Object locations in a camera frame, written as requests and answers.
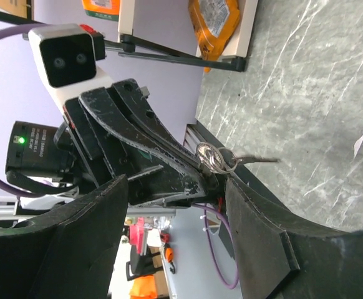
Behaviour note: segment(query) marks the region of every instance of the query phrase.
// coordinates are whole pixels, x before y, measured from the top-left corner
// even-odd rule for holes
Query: camera lens
[[[54,66],[57,68],[57,69],[63,69],[65,67],[65,60],[62,59],[62,58],[56,58],[54,59]]]
[[[78,64],[85,64],[86,61],[87,61],[87,57],[83,53],[80,53],[80,54],[78,54],[78,56],[76,56],[76,62]]]

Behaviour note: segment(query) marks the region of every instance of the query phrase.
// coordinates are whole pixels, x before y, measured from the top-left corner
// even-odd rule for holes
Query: white camera housing
[[[91,39],[91,46],[86,34]],[[31,30],[28,36],[41,81],[62,114],[64,113],[63,107],[66,101],[79,97],[83,92],[100,87],[108,88],[113,84],[113,80],[96,66],[93,38],[79,25],[66,24],[38,27]],[[79,48],[87,54],[84,55],[84,58],[83,54],[77,55],[75,57],[77,62],[75,62],[72,55],[74,55],[75,51],[77,53]],[[62,58],[54,58],[53,60],[56,55],[58,57],[70,57],[70,59],[67,61]],[[71,65],[70,69],[66,69],[67,64]]]

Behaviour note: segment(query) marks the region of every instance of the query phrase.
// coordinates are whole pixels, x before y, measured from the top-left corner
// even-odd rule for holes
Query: cylindrical black motor
[[[15,122],[8,144],[6,172],[62,179],[71,169],[74,157],[54,143],[57,130],[52,126]]]

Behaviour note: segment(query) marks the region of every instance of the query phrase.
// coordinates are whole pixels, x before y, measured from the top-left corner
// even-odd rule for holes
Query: pink object
[[[135,245],[137,253],[141,254],[144,239],[144,218],[139,217],[137,219],[137,224],[131,225],[129,229],[129,243],[130,245]]]

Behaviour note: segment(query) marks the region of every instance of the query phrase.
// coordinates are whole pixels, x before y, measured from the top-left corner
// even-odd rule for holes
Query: gray floor
[[[293,212],[363,228],[363,0],[259,0],[247,72],[204,76],[198,119]]]

